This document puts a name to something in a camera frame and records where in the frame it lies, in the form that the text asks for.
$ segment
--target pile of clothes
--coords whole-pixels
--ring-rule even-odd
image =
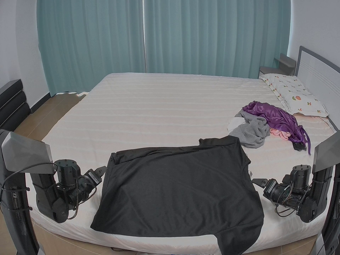
[[[295,150],[306,150],[310,155],[310,139],[296,118],[281,108],[253,101],[243,107],[228,126],[229,135],[238,137],[245,147],[258,148],[270,133],[291,141]]]

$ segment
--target tile floor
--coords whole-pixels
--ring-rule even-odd
[[[84,96],[76,94],[56,95],[45,102],[34,114],[30,114],[15,130],[28,138],[42,140],[51,128]],[[46,231],[33,221],[38,241],[43,245],[46,255],[134,255],[136,252],[116,252],[109,247],[85,243]],[[249,255],[308,255],[315,243],[316,236],[286,244],[280,247],[248,253]],[[15,255],[16,250],[0,213],[1,254]]]

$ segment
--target floral pillow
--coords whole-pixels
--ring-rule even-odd
[[[327,117],[324,105],[317,100],[296,76],[264,74],[262,79],[278,97],[285,110],[290,113]]]

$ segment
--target curtain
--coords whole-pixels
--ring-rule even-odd
[[[144,0],[148,72],[257,78],[287,54],[290,0]]]
[[[113,72],[145,72],[142,26],[142,0],[37,0],[51,95],[90,91]]]

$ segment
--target bed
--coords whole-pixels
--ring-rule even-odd
[[[316,80],[313,76],[313,66],[317,67],[315,62],[318,60],[315,55],[300,49],[298,67],[301,66],[297,74],[307,86],[308,81],[314,84]],[[340,85],[339,77],[340,74],[332,74],[330,77],[322,74],[321,80],[339,81],[337,84]],[[328,81],[323,82],[323,86],[328,88]],[[339,87],[335,88],[338,97],[339,91]],[[329,110],[327,101],[332,96],[318,97]],[[185,74],[109,74],[57,122],[43,141],[51,146],[53,160],[74,159],[84,173],[90,168],[107,165],[112,152],[141,147],[198,145],[199,138],[222,138],[227,135],[227,126],[232,117],[253,100],[282,107],[262,80]],[[337,111],[331,108],[329,113],[337,125],[334,119],[338,116]],[[253,178],[276,178],[281,181],[293,165],[312,164],[314,147],[335,131],[328,119],[303,115],[296,115],[296,118],[311,139],[312,155],[309,156],[306,151],[295,151],[291,142],[271,135],[258,149],[244,148],[252,161],[249,170]],[[50,232],[94,244],[141,252],[220,254],[217,239],[213,235],[132,237],[92,230],[90,225],[100,204],[102,185],[98,186],[91,200],[79,207],[75,219],[57,224],[38,211],[29,176],[27,186],[32,190],[28,193],[33,207],[31,216]],[[265,219],[259,238],[246,253],[316,235],[322,227],[328,208],[310,223],[303,223],[296,215],[281,218],[275,214],[270,201],[262,197],[263,189],[258,186],[255,188],[261,197]]]

